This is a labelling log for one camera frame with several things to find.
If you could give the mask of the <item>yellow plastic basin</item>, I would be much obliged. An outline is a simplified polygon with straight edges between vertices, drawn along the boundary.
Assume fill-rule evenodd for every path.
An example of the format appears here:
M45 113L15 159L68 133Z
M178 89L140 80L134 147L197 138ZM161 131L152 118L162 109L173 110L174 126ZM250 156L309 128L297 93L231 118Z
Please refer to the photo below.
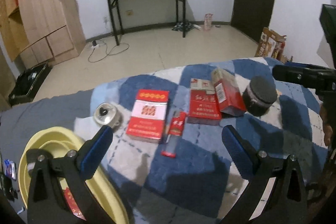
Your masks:
M64 127L51 127L35 133L22 153L18 167L18 184L25 207L28 207L28 195L30 176L27 170L26 152L31 148L44 149L54 158L65 156L69 150L78 151L84 144L84 140ZM125 206L105 174L102 166L99 166L95 174L86 184L102 208L116 223L129 223Z

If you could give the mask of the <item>red silver cigarette pack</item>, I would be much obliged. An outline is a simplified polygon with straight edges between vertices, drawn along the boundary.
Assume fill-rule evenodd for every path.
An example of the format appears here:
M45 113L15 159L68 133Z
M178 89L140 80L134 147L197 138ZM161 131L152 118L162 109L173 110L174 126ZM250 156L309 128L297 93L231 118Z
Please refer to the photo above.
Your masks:
M217 126L222 114L211 81L191 79L188 123Z

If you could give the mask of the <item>dark cloth under table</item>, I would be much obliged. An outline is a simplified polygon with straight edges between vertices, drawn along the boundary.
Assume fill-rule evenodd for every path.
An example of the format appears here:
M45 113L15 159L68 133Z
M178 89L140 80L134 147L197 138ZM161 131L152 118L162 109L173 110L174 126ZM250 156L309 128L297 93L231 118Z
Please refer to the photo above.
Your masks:
M180 31L180 32L189 32L190 30L194 29L194 25L192 23L190 23L188 20L183 23L183 22L179 22L177 23L171 30L172 31Z

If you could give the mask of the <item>beige Hello Kitty case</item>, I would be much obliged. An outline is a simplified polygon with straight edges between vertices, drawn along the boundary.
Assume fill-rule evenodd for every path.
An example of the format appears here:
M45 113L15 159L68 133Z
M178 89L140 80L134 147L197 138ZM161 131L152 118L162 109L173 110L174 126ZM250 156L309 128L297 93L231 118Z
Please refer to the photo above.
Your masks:
M111 103L100 104L93 114L94 121L100 126L118 127L121 124L121 114Z

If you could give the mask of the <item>blue white checkered rug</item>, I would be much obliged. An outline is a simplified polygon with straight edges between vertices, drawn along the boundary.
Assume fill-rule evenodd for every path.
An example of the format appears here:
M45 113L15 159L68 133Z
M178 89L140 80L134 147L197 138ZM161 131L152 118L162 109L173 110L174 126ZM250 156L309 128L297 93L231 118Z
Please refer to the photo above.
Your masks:
M93 112L103 102L118 108L123 122L102 160L102 167L127 209L131 223L218 223L243 192L242 179L222 143L222 129L232 125L255 149L274 157L294 154L305 182L317 180L327 157L319 102L300 85L275 81L276 102L260 117L245 113L224 117L217 125L185 124L175 158L162 156L163 143L132 139L126 129L141 89L169 92L166 121L175 111L188 112L190 81L208 80L216 68L234 75L240 90L252 77L273 82L275 59L236 59L187 65L102 84L92 91L89 113L76 118L74 132L90 139L97 131Z

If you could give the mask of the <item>cardboard box by wall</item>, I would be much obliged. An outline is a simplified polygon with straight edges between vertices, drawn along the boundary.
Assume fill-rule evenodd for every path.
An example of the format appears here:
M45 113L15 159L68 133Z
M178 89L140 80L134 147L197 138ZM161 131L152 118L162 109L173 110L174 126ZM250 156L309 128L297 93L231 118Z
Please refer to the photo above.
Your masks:
M281 60L286 45L286 35L280 35L267 27L263 28L255 57L271 57Z

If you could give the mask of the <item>wooden wardrobe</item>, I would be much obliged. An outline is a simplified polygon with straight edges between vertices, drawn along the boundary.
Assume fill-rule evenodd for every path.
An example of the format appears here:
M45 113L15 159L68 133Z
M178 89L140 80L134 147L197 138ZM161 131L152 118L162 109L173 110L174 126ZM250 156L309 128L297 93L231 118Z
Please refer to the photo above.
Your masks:
M85 46L76 0L1 0L1 37L26 68L78 57Z

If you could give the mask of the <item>blue tissue pack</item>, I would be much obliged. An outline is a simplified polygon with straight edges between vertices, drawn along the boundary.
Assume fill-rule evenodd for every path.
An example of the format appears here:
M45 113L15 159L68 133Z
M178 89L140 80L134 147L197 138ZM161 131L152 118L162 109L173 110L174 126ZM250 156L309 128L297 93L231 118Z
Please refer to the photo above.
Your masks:
M3 172L8 178L11 178L14 181L17 180L17 169L14 161L9 159L3 160Z

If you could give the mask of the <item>pink bag on floor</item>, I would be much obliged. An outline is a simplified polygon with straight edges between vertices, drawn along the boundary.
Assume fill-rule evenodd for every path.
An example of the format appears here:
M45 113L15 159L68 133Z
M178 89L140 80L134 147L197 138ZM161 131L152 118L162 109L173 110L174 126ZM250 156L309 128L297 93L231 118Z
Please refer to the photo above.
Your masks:
M213 14L206 14L205 15L205 21L204 21L204 30L209 31L212 27L212 21L213 21Z

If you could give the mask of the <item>black open case on floor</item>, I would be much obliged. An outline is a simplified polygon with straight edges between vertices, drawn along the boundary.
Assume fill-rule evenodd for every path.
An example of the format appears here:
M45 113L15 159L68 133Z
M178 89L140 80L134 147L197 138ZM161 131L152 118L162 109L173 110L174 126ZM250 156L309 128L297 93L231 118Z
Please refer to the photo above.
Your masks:
M15 87L8 96L10 106L33 102L51 69L48 62L26 69L17 78Z

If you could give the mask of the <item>red white cigarette pack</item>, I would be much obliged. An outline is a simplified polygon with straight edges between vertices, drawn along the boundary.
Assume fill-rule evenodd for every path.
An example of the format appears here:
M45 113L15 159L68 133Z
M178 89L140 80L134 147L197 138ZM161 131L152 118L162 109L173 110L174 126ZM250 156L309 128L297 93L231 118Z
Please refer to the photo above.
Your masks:
M127 126L127 136L159 143L165 129L168 101L168 91L140 89Z

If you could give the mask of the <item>grey bed sheet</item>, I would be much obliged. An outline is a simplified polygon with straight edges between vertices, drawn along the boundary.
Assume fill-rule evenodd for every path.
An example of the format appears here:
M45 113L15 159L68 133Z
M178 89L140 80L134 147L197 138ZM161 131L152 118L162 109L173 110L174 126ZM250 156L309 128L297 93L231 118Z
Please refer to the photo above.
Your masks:
M18 166L26 144L35 133L51 127L74 130L75 119L90 114L92 93L87 90L45 98L1 112L2 159L9 159Z

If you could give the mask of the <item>red lighter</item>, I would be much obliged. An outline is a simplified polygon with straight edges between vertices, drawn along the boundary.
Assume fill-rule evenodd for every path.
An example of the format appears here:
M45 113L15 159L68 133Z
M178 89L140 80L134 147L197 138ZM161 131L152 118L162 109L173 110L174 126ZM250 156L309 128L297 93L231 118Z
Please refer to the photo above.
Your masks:
M177 145L183 135L187 114L184 111L175 111L171 119L169 130L161 155L169 158L176 157Z

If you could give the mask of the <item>small red box in basin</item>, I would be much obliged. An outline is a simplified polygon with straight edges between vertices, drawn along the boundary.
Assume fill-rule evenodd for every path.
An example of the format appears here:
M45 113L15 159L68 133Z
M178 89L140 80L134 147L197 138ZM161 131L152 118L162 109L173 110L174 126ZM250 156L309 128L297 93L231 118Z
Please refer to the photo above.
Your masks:
M72 211L72 214L85 221L85 217L82 214L82 212L80 211L74 197L72 196L72 193L71 193L70 189L68 187L66 187L63 190L63 193L64 193L64 197L66 199L66 202L67 202L70 210Z

